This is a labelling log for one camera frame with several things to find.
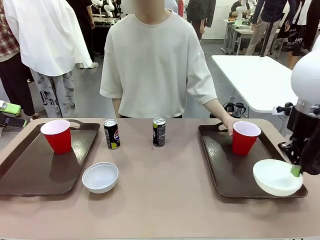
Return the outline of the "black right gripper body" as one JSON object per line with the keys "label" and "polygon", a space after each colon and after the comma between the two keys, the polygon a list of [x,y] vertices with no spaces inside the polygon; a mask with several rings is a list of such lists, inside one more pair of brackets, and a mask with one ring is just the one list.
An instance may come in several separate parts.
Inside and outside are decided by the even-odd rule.
{"label": "black right gripper body", "polygon": [[292,131],[290,140],[294,147],[304,147],[319,126],[319,104],[292,107],[287,128]]}

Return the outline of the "person's left hand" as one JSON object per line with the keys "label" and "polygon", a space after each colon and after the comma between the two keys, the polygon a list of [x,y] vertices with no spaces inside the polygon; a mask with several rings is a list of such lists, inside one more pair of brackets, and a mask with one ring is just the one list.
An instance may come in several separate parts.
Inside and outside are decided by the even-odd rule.
{"label": "person's left hand", "polygon": [[226,127],[229,136],[232,136],[234,124],[238,121],[238,119],[232,117],[231,115],[229,115],[227,113],[221,118],[221,121],[222,121],[223,125]]}

